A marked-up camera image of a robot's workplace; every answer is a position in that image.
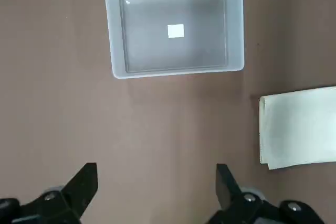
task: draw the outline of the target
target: white cloth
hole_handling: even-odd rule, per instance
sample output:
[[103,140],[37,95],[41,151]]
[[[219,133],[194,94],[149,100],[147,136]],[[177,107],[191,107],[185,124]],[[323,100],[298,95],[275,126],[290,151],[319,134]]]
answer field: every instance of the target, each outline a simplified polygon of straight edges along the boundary
[[269,169],[336,161],[336,87],[261,97],[259,136]]

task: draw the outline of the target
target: brown table surface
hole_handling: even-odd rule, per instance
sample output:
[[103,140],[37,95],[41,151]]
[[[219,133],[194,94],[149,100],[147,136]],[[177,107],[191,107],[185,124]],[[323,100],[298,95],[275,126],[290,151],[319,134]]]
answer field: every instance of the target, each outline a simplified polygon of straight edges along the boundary
[[104,0],[0,0],[0,195],[27,202],[97,162],[84,223],[204,223],[215,164],[335,222],[336,164],[259,163],[261,95],[336,84],[335,0],[244,0],[245,68],[117,80]]

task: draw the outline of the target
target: plastic container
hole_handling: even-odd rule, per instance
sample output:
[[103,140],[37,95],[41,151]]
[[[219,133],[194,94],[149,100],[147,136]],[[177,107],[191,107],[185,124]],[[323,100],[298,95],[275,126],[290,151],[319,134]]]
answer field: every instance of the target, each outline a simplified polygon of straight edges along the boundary
[[115,77],[241,70],[243,0],[106,0]]

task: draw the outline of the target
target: screw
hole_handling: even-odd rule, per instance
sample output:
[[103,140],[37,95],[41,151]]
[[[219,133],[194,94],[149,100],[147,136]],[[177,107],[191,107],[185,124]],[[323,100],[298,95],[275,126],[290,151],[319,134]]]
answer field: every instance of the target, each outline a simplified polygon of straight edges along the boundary
[[50,193],[50,194],[47,194],[45,197],[44,197],[44,200],[52,200],[56,197],[55,193]]
[[301,211],[301,207],[295,202],[288,203],[288,207],[293,211]]
[[256,200],[256,197],[254,197],[252,194],[245,194],[244,198],[248,201],[248,202],[252,202]]

